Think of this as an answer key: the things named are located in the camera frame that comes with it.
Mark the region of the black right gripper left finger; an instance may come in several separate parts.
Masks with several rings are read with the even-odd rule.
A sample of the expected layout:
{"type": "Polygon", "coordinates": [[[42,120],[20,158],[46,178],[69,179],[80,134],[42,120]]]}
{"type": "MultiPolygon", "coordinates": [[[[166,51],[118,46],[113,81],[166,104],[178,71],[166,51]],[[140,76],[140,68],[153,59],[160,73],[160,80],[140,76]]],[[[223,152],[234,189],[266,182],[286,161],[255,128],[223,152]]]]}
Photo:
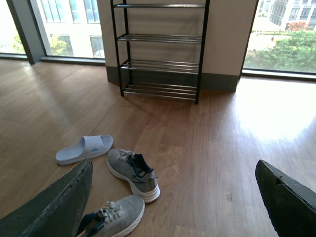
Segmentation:
{"type": "Polygon", "coordinates": [[[0,220],[2,237],[74,237],[85,210],[93,164],[87,158],[0,220]]]}

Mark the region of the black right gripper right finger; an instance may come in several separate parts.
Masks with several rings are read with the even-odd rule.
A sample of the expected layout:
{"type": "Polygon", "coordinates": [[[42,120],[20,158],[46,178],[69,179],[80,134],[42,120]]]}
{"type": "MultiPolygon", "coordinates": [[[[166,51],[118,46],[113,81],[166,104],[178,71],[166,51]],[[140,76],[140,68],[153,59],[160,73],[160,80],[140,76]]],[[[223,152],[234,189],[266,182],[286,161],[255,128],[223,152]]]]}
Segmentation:
{"type": "Polygon", "coordinates": [[[280,237],[316,235],[316,194],[264,160],[255,177],[271,223],[280,237]]]}

